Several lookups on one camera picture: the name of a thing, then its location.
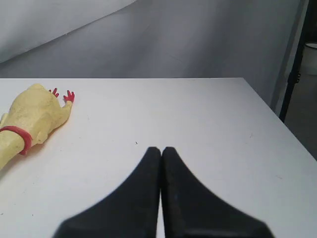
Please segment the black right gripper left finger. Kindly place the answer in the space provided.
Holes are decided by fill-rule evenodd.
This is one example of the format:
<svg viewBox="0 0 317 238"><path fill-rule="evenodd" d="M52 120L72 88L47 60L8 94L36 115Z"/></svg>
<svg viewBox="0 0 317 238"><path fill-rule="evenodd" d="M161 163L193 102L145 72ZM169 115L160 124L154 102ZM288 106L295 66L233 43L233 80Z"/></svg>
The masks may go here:
<svg viewBox="0 0 317 238"><path fill-rule="evenodd" d="M160 150L149 147L110 195L63 221L56 238L154 238L160 193Z"/></svg>

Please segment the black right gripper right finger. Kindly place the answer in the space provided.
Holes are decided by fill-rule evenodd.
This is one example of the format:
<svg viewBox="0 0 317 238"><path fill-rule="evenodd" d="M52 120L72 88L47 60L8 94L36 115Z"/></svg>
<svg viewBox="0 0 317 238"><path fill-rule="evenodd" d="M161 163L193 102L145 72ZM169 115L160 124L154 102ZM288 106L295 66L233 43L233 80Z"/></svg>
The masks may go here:
<svg viewBox="0 0 317 238"><path fill-rule="evenodd" d="M226 203L188 169L173 147L162 153L161 199L167 238L271 238L268 226Z"/></svg>

